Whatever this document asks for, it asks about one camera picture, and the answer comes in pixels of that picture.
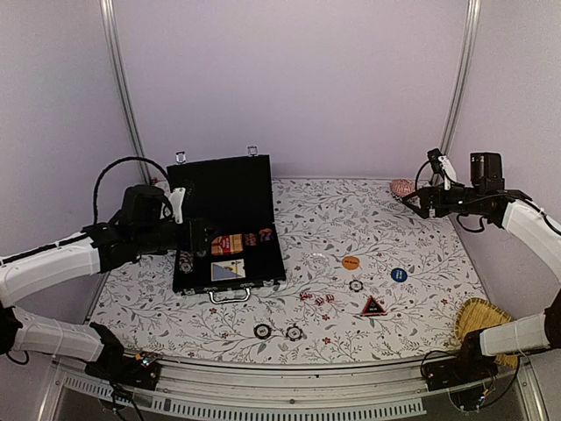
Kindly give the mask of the black poker set case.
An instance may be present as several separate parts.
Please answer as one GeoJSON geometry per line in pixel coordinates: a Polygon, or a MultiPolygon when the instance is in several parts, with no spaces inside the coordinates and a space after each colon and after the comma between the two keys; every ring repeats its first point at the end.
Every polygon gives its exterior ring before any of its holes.
{"type": "Polygon", "coordinates": [[[174,261],[173,291],[182,295],[208,294],[270,287],[284,282],[286,270],[275,226],[270,158],[266,154],[208,161],[176,163],[167,169],[172,188],[186,189],[182,205],[184,221],[205,218],[217,226],[217,236],[254,233],[258,245],[242,253],[200,257],[194,255],[193,270],[183,274],[174,261]],[[273,230],[271,241],[260,242],[259,231],[273,230]],[[211,280],[210,264],[224,260],[245,261],[245,278],[223,282],[211,280]]]}

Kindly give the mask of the orange round blind button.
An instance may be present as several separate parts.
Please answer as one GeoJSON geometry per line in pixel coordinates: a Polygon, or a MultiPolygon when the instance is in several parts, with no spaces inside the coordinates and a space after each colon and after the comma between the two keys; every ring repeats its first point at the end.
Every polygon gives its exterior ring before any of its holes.
{"type": "Polygon", "coordinates": [[[356,270],[360,266],[359,258],[355,256],[345,256],[342,259],[342,266],[347,270],[356,270]]]}

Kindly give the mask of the clear acrylic dealer button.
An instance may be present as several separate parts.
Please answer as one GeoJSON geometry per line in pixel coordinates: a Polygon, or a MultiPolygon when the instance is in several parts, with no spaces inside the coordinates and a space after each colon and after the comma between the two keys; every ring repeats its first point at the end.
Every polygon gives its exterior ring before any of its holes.
{"type": "Polygon", "coordinates": [[[310,253],[309,260],[314,262],[322,262],[324,263],[326,256],[322,253],[310,253]]]}

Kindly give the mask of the black red triangular button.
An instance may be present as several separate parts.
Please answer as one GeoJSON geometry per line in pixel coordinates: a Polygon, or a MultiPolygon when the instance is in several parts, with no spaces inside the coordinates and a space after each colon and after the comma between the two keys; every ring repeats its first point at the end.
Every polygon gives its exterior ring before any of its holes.
{"type": "Polygon", "coordinates": [[[382,305],[373,296],[368,297],[363,310],[360,312],[361,317],[377,317],[386,314],[382,305]]]}

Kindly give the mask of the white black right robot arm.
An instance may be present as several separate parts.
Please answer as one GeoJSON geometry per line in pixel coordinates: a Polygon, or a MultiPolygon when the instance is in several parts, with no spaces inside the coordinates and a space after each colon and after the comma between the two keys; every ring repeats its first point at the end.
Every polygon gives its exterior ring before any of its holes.
{"type": "MultiPolygon", "coordinates": [[[[479,216],[508,232],[529,248],[550,271],[560,276],[560,223],[549,218],[533,199],[518,189],[506,189],[499,153],[470,154],[471,184],[455,180],[456,173],[438,149],[427,152],[426,164],[442,181],[414,190],[401,201],[421,218],[450,214],[479,216]]],[[[504,325],[479,328],[465,335],[453,374],[472,382],[498,355],[521,355],[560,347],[560,297],[532,316],[504,325]]]]}

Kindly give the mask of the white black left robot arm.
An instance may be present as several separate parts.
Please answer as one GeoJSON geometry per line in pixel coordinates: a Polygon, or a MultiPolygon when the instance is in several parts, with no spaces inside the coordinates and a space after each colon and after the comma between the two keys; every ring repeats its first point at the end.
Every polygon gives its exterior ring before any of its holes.
{"type": "Polygon", "coordinates": [[[73,325],[17,308],[21,299],[87,275],[109,273],[144,255],[184,248],[206,252],[217,235],[207,219],[189,217],[184,206],[192,187],[165,191],[137,184],[124,191],[107,222],[93,222],[71,236],[1,259],[1,353],[35,352],[94,362],[112,381],[131,371],[124,347],[105,326],[73,325]]]}

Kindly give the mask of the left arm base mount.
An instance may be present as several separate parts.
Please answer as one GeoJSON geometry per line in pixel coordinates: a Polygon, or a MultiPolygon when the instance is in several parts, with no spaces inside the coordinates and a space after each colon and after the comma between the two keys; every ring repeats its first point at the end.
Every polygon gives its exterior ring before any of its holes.
{"type": "Polygon", "coordinates": [[[86,363],[85,373],[107,382],[154,391],[161,369],[158,361],[145,363],[143,357],[137,360],[119,352],[103,351],[96,361],[86,363]]]}

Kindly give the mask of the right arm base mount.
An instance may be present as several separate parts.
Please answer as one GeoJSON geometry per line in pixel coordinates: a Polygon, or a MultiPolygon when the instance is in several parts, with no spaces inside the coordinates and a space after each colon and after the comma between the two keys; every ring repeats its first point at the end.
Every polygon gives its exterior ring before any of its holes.
{"type": "Polygon", "coordinates": [[[428,391],[448,391],[452,405],[463,412],[478,411],[484,406],[498,373],[493,360],[465,362],[438,351],[427,353],[420,365],[428,391]]]}

